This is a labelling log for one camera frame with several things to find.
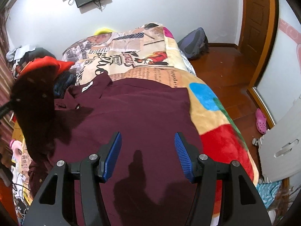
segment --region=pink crocs shoe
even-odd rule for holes
[[[261,109],[257,109],[256,110],[255,116],[256,116],[256,127],[257,127],[257,130],[261,134],[265,134],[266,133],[266,117],[262,113]]]

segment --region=wooden floor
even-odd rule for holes
[[[209,54],[191,61],[191,64],[197,76],[217,95],[240,130],[260,170],[258,150],[252,145],[254,137],[261,137],[256,128],[257,107],[246,92],[256,67],[238,50],[229,47],[211,47]]]

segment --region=baseboard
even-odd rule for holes
[[[235,49],[237,49],[237,45],[234,43],[208,43],[209,47],[233,47]]]
[[[254,87],[248,88],[248,91],[251,94],[251,96],[253,97],[253,99],[255,100],[255,102],[257,103],[257,105],[259,106],[259,108],[261,109],[261,111],[266,116],[266,121],[267,121],[269,127],[272,128],[273,126],[275,126],[276,122],[275,122],[271,112],[267,108],[266,104],[262,100],[261,96],[257,92],[256,88],[254,88]]]

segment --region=bed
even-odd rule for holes
[[[77,85],[86,84],[96,75],[107,72],[112,81],[141,78],[172,88],[187,88],[191,120],[203,143],[204,153],[219,162],[239,161],[254,185],[257,185],[258,170],[240,131],[213,91],[195,76],[193,67],[181,54],[172,33],[163,25],[149,23],[123,33],[111,32],[88,37],[66,49],[63,61],[75,63],[70,71],[76,74]],[[23,142],[23,153],[22,161],[13,158],[17,164],[14,179],[15,183],[23,186],[15,188],[14,193],[28,207],[32,201],[27,189],[31,158],[20,131],[16,125],[14,138]],[[222,183],[218,181],[213,225],[219,216],[221,191]],[[25,213],[23,211],[23,215],[19,215],[20,221]]]

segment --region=backpack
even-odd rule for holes
[[[188,59],[196,59],[209,52],[208,39],[201,27],[180,40],[178,47]]]

